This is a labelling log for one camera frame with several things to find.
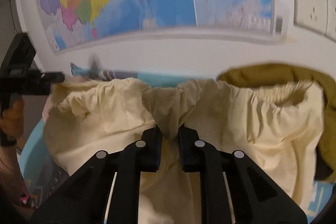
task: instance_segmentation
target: blue fabric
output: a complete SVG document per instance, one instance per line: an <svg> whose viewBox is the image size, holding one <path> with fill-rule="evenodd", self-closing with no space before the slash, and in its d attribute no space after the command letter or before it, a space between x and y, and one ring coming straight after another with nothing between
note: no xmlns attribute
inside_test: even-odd
<svg viewBox="0 0 336 224"><path fill-rule="evenodd" d="M112 80L113 78L125 79L128 77L133 77L142 80L153 88L162 87L170 88L175 87L181 82L185 82L191 77L185 76L173 76L173 75L159 75L154 73L145 73L145 72L125 72L125 71L115 71L109 69L103 69L98 71L93 71L87 68L81 68L71 63L71 73L75 77L81 75L84 77L93 77L94 79L100 80ZM110 75L112 78L107 79L104 75Z"/></svg>
<svg viewBox="0 0 336 224"><path fill-rule="evenodd" d="M44 122L41 119L30 134L18 160L29 193L34 191L44 163L50 153L43 139Z"/></svg>
<svg viewBox="0 0 336 224"><path fill-rule="evenodd" d="M307 212L308 223L322 211L329 199L331 198L334 185L328 182L315 181L316 195L313 201L310 202Z"/></svg>

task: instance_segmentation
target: metal screw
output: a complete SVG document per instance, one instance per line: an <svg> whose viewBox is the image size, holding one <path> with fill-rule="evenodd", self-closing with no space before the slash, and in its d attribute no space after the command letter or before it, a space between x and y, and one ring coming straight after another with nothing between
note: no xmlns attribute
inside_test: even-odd
<svg viewBox="0 0 336 224"><path fill-rule="evenodd" d="M195 141L195 146L197 147L203 147L205 146L205 142L202 140Z"/></svg>
<svg viewBox="0 0 336 224"><path fill-rule="evenodd" d="M145 141L137 141L135 143L136 147L144 147L146 145L146 142Z"/></svg>
<svg viewBox="0 0 336 224"><path fill-rule="evenodd" d="M99 158L99 159L103 159L105 158L107 155L107 153L105 151L98 151L97 154L96 154L96 157Z"/></svg>
<svg viewBox="0 0 336 224"><path fill-rule="evenodd" d="M239 159L241 159L245 156L244 152L240 151L240 150L235 151L234 155L235 155L236 158L239 158Z"/></svg>

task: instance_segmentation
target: human hand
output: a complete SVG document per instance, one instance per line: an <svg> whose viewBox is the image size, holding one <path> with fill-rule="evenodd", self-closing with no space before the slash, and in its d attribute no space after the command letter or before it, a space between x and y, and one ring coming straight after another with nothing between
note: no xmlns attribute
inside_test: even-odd
<svg viewBox="0 0 336 224"><path fill-rule="evenodd" d="M0 127L7 136L18 139L23 135L24 106L25 102L21 98L13 104L11 109L7 109L2 113Z"/></svg>

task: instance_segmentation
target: wall socket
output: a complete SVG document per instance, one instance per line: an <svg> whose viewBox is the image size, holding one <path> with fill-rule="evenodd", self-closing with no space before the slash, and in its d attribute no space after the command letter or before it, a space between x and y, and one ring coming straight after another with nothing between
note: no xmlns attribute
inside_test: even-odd
<svg viewBox="0 0 336 224"><path fill-rule="evenodd" d="M328 0L327 36L336 41L336 0Z"/></svg>
<svg viewBox="0 0 336 224"><path fill-rule="evenodd" d="M327 0L295 0L295 24L325 34L327 18Z"/></svg>

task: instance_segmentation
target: white wall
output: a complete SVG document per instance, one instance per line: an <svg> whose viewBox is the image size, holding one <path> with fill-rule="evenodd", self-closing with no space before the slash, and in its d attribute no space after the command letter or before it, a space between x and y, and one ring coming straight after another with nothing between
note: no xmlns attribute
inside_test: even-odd
<svg viewBox="0 0 336 224"><path fill-rule="evenodd" d="M70 62L89 66L93 55L103 67L120 70L216 77L233 66L260 62L286 62L315 68L336 78L336 43L293 26L294 0L285 42L274 46L237 41L196 39L119 42L66 52L55 56L47 42L36 0L16 0L22 29L27 30L37 49L40 65L47 71L70 73Z"/></svg>

